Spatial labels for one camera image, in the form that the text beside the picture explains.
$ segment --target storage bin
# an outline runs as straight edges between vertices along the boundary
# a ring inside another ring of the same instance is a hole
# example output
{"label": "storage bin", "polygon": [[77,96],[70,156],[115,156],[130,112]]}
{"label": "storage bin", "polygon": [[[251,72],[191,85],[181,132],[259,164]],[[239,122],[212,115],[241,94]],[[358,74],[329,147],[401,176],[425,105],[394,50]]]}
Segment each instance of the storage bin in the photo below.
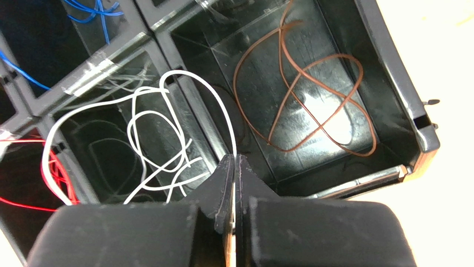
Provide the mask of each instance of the storage bin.
{"label": "storage bin", "polygon": [[[93,8],[96,1],[78,0]],[[89,13],[79,11],[64,1],[2,1],[0,32],[4,36],[0,50],[8,59],[38,82],[51,89],[30,83],[15,75],[13,83],[34,116],[44,116],[57,102],[94,79],[94,73],[105,71],[123,53],[135,50],[147,39],[147,29],[132,0],[119,0],[115,12],[122,16],[105,16],[110,44],[106,45],[100,16],[90,23],[72,21],[68,14],[85,19]],[[103,1],[109,9],[115,1]],[[88,73],[88,79],[79,81]]]}
{"label": "storage bin", "polygon": [[[159,7],[167,7],[174,1],[165,2]],[[335,53],[352,55],[361,62],[364,76],[352,99],[368,112],[376,132],[377,149],[368,157],[345,152],[321,131],[295,151],[281,152],[244,123],[232,93],[236,65],[254,42],[279,27],[288,1],[198,2],[178,11],[162,11],[173,16],[163,18],[163,23],[154,28],[156,38],[171,68],[189,70],[222,88],[221,94],[227,95],[228,109],[240,140],[239,152],[248,157],[252,169],[279,195],[360,194],[403,181],[406,175],[426,166],[439,148],[435,129],[375,0],[294,1],[286,23],[301,22],[288,29],[285,36],[289,53],[301,68]],[[283,67],[291,83],[297,72],[285,58]],[[308,72],[345,94],[359,75],[355,64],[337,58]],[[194,91],[190,80],[181,82]],[[216,102],[200,85],[196,84],[196,88],[229,145],[225,121]],[[277,34],[255,48],[243,63],[237,91],[251,123],[267,136],[287,92],[279,73]],[[320,122],[343,101],[304,78],[294,92]],[[291,97],[280,120],[272,141],[284,149],[293,147],[318,127]],[[348,149],[359,152],[371,149],[368,122],[354,105],[345,105],[325,129]]]}
{"label": "storage bin", "polygon": [[[161,75],[169,70],[163,55],[154,41],[149,41],[130,52],[121,61],[114,64],[113,71],[96,79],[94,86],[86,93],[69,98],[52,109],[48,116],[44,116],[40,133],[46,138],[53,124],[69,110],[92,102],[118,99],[130,95],[140,86],[158,87]],[[123,85],[128,78],[137,78],[119,89],[115,84]],[[185,134],[185,141],[192,139],[187,148],[190,160],[202,157],[203,160],[191,165],[179,176],[177,182],[185,181],[200,174],[208,173],[200,180],[183,186],[186,194],[199,186],[216,168],[219,159],[224,155],[223,142],[216,142],[212,146],[208,143],[209,136],[219,137],[215,127],[204,130],[203,121],[212,123],[206,114],[196,117],[191,111],[188,99],[177,85],[173,77],[167,79],[168,98],[173,106],[176,117]],[[157,111],[171,119],[170,111],[160,93],[139,96],[137,111]],[[71,179],[81,202],[91,203],[122,203],[140,184],[142,163],[137,153],[132,149],[127,137],[127,124],[132,118],[131,101],[116,105],[97,107],[80,112],[61,127],[55,135],[54,145],[59,149],[58,156],[63,163],[69,166]],[[173,158],[181,150],[181,145],[173,129],[159,116],[150,114],[137,120],[137,130],[140,145],[145,155],[155,164],[162,165]],[[174,161],[168,169],[176,166]],[[159,180],[153,179],[148,186],[166,186],[171,184],[174,173],[161,172]],[[142,190],[132,200],[165,201],[168,191]],[[173,192],[172,200],[183,198],[179,189]]]}
{"label": "storage bin", "polygon": [[[22,139],[38,135],[34,128]],[[0,161],[0,197],[19,204],[56,209],[62,202],[48,189],[40,172],[41,143],[11,144]],[[36,236],[52,212],[0,202],[0,230],[25,264]]]}

